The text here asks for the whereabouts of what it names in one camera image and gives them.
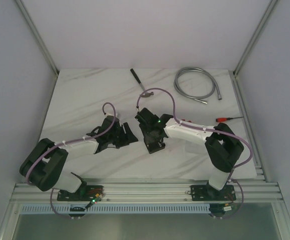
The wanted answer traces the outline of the black fuse box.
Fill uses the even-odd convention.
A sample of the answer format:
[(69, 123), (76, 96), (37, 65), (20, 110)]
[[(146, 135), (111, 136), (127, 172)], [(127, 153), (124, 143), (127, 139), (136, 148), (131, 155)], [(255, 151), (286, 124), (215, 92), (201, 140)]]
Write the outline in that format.
[(145, 145), (150, 154), (165, 149), (165, 143), (162, 139), (153, 142), (145, 142)]

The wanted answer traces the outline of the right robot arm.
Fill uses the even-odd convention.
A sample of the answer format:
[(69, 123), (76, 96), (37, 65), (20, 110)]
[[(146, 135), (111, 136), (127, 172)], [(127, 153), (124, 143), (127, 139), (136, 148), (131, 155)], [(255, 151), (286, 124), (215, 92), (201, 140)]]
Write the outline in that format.
[(228, 125), (219, 123), (215, 127), (204, 127), (178, 120), (169, 114), (158, 117), (147, 108), (137, 112), (135, 119), (139, 122), (144, 144), (150, 154), (165, 148), (165, 138), (205, 145), (214, 166), (206, 193), (213, 200), (224, 194), (227, 179), (244, 150), (243, 144)]

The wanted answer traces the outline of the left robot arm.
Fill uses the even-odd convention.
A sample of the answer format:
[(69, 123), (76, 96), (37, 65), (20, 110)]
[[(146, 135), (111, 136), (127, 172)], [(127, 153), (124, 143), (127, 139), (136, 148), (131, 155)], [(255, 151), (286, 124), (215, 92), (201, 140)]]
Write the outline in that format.
[(120, 124), (118, 118), (108, 115), (101, 126), (81, 139), (63, 141), (61, 144), (48, 138), (40, 140), (20, 166), (19, 172), (28, 184), (43, 192), (50, 189), (64, 190), (75, 201), (82, 201), (87, 195), (86, 182), (79, 175), (63, 170), (67, 157), (72, 157), (73, 151), (78, 155), (83, 152), (95, 155), (110, 146), (119, 149), (137, 141), (126, 122)]

